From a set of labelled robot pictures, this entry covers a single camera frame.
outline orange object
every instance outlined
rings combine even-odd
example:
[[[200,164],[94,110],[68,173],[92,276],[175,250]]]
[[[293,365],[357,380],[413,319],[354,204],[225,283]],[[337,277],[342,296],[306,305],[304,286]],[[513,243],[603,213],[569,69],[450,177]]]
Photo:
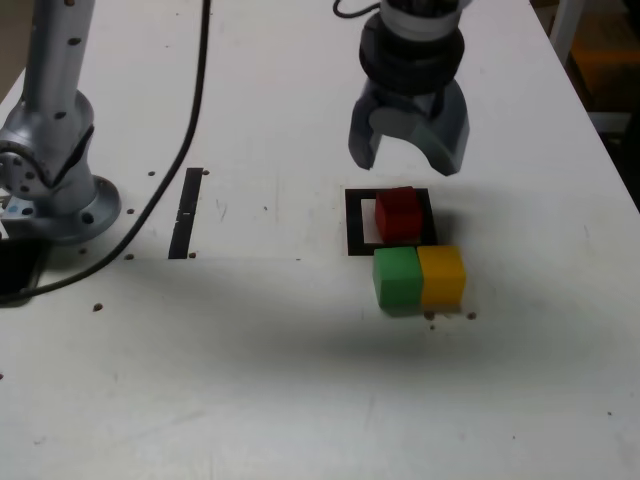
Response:
[[[467,274],[458,247],[418,247],[418,259],[424,279],[423,307],[459,306]]]

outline black tape strip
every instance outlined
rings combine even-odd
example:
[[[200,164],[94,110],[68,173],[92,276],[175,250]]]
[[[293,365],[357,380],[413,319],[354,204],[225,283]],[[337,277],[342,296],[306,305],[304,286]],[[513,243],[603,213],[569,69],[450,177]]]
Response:
[[[169,247],[169,260],[184,259],[189,255],[189,243],[191,242],[191,231],[196,217],[202,172],[202,168],[187,168],[178,207],[178,216],[173,227],[173,236]]]

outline wooden block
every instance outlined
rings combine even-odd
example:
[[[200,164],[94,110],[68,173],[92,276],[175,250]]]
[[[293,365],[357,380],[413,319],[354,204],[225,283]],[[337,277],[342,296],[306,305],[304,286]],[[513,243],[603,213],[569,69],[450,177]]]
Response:
[[[467,275],[457,247],[418,247],[424,279],[421,302],[425,308],[455,308],[462,302]]]
[[[420,237],[422,208],[413,187],[378,193],[375,216],[384,243],[412,241]]]
[[[379,248],[374,252],[373,283],[381,308],[420,305],[422,282],[415,248]]]

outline white table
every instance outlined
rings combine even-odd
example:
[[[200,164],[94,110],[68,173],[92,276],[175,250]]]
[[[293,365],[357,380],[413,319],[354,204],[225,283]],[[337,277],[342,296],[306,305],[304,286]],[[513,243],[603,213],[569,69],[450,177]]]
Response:
[[[98,2],[91,164],[125,209],[182,139],[199,9]],[[182,172],[135,260],[0,311],[0,478],[638,478],[640,221],[528,2],[463,16],[471,136],[449,179],[399,141],[372,172],[351,161],[364,20],[327,0],[217,0],[212,18],[197,258],[167,260]],[[371,259],[346,256],[344,188],[406,184],[431,189],[477,320],[388,318]]]

